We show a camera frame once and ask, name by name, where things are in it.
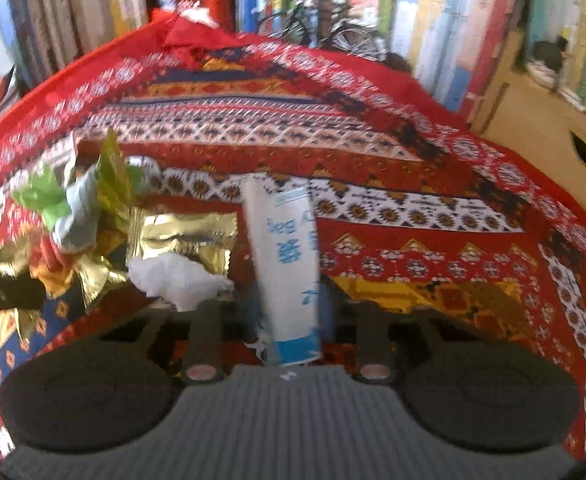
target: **red book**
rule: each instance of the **red book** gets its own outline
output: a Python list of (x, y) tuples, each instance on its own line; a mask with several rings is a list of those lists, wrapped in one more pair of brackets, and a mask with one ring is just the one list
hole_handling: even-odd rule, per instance
[(486, 35), (484, 36), (484, 44), (480, 50), (480, 55), (471, 74), (471, 80), (466, 88), (466, 95), (458, 112), (465, 121), (470, 117), (477, 99), (480, 99), (484, 94), (493, 65), (504, 40), (504, 27), (508, 15), (513, 10), (514, 3), (515, 0), (495, 0)]

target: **patterned tablecloth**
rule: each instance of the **patterned tablecloth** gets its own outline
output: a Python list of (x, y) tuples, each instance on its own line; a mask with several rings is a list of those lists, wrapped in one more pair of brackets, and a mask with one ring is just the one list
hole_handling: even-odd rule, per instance
[[(127, 154), (148, 158), (150, 202), (175, 211), (241, 214), (250, 173), (272, 189), (307, 186), (324, 273), (355, 298), (431, 304), (564, 367), (583, 396), (566, 446), (586, 454), (586, 213), (407, 75), (161, 17), (0, 121), (0, 246), (38, 221), (11, 190), (43, 161), (76, 150), (95, 160), (109, 127)], [(242, 218), (231, 277), (253, 279)], [(74, 285), (45, 304), (27, 342), (0, 326), (0, 382), (130, 304), (141, 304), (134, 290), (84, 316)], [(0, 447), (3, 432), (0, 419)]]

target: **model bicycle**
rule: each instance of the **model bicycle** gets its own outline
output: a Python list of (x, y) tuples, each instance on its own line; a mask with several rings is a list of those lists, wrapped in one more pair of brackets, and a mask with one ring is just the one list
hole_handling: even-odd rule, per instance
[[(302, 46), (311, 43), (311, 20), (317, 12), (311, 0), (293, 0), (288, 12), (274, 12), (258, 22), (257, 34)], [(383, 61), (387, 47), (384, 38), (373, 28), (348, 18), (348, 4), (336, 4), (330, 16), (330, 34), (318, 38), (322, 48), (339, 50), (372, 61)]]

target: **round black cover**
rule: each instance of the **round black cover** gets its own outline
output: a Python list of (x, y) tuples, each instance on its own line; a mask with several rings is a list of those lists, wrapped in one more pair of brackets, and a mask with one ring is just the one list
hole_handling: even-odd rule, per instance
[(513, 452), (561, 442), (579, 407), (572, 377), (513, 344), (447, 344), (410, 373), (408, 408), (460, 446)]
[(56, 349), (13, 371), (0, 415), (20, 444), (64, 452), (118, 446), (148, 432), (171, 406), (163, 370), (117, 342)]

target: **bicycle wheel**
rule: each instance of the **bicycle wheel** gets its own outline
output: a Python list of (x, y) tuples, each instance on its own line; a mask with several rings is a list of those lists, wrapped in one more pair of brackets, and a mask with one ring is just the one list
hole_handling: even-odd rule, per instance
[(376, 30), (356, 23), (345, 23), (334, 30), (327, 45), (328, 48), (372, 61), (383, 61), (388, 52), (386, 41)]
[(285, 12), (275, 12), (265, 16), (257, 24), (257, 34), (303, 46), (308, 46), (310, 43), (308, 29), (304, 23), (297, 18), (289, 20)]

